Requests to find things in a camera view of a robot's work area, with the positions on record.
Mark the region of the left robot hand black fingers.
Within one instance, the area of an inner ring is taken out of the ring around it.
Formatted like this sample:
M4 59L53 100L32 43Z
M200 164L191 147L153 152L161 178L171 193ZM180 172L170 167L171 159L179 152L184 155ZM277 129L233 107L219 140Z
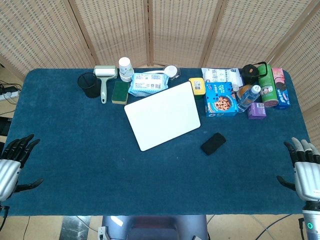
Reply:
M44 181L40 178L32 183L18 184L20 172L24 168L33 148L40 142L30 134L11 141L0 155L0 201L4 202L13 193L38 187Z

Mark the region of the right robot hand silver shell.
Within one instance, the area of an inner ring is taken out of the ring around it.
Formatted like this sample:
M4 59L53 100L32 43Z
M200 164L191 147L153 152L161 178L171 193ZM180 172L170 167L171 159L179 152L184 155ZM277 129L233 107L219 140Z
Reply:
M284 142L292 162L294 183L287 182L277 176L278 182L295 191L298 197L305 202L320 201L320 152L305 139L291 138L292 143Z

